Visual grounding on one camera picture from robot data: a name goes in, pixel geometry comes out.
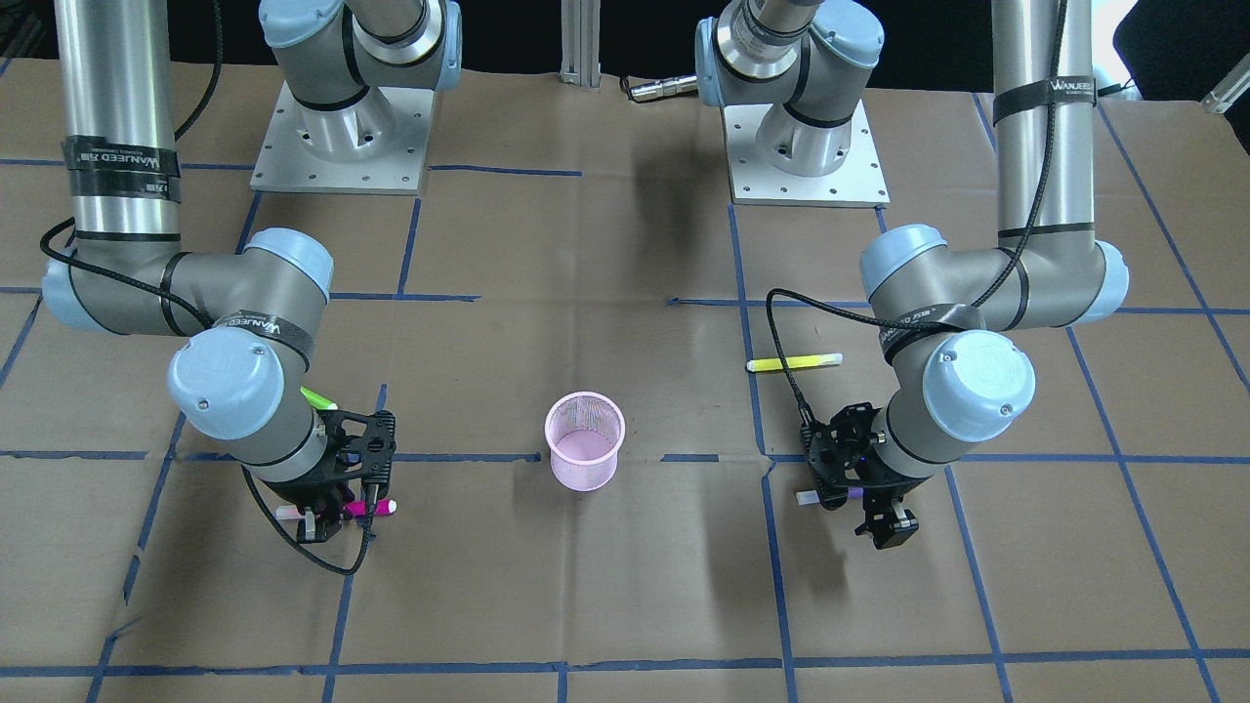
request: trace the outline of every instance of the white mounting plate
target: white mounting plate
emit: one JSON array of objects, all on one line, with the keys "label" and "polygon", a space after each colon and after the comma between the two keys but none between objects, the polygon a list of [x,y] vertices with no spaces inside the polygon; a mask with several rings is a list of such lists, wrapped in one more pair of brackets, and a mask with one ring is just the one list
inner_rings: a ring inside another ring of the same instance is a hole
[{"label": "white mounting plate", "polygon": [[276,193],[372,193],[415,195],[425,174],[434,91],[382,88],[398,128],[388,151],[362,161],[328,161],[304,144],[296,129],[295,98],[286,84],[278,95],[265,144],[251,173],[252,190]]},{"label": "white mounting plate", "polygon": [[730,105],[722,109],[734,203],[875,208],[890,201],[862,101],[851,116],[851,148],[846,159],[836,171],[818,178],[788,174],[770,164],[755,146],[755,133],[769,108],[771,105]]}]

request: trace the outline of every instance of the green marker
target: green marker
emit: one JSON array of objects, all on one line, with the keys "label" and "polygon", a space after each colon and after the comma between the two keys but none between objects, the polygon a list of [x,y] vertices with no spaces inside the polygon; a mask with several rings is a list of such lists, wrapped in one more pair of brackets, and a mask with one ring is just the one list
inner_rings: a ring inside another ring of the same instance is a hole
[{"label": "green marker", "polygon": [[330,400],[325,395],[321,395],[321,394],[319,394],[319,393],[316,393],[314,390],[309,390],[309,389],[304,388],[302,385],[300,387],[300,393],[302,393],[304,398],[308,399],[309,405],[312,405],[312,408],[316,409],[316,410],[338,410],[339,409],[339,404],[335,403],[334,400]]}]

